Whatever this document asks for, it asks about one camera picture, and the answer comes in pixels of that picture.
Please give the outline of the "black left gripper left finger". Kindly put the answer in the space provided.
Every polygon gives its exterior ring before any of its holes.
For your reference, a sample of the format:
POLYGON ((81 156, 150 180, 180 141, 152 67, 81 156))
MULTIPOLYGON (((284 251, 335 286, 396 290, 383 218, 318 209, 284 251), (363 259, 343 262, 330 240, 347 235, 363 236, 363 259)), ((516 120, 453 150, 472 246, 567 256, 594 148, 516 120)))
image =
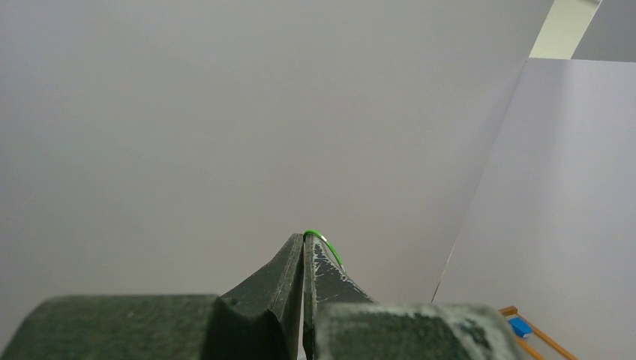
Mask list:
POLYGON ((303 238, 223 295, 72 295, 39 304, 3 359, 295 359, 303 238))

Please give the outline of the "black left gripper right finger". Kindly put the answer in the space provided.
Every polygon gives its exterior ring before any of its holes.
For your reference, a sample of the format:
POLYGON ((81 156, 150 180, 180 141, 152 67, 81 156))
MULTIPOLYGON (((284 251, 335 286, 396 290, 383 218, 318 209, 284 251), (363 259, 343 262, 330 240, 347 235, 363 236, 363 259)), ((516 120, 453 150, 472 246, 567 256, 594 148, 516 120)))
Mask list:
POLYGON ((380 304, 331 244, 305 234, 303 347, 308 359, 521 359, 503 316, 483 304, 380 304))

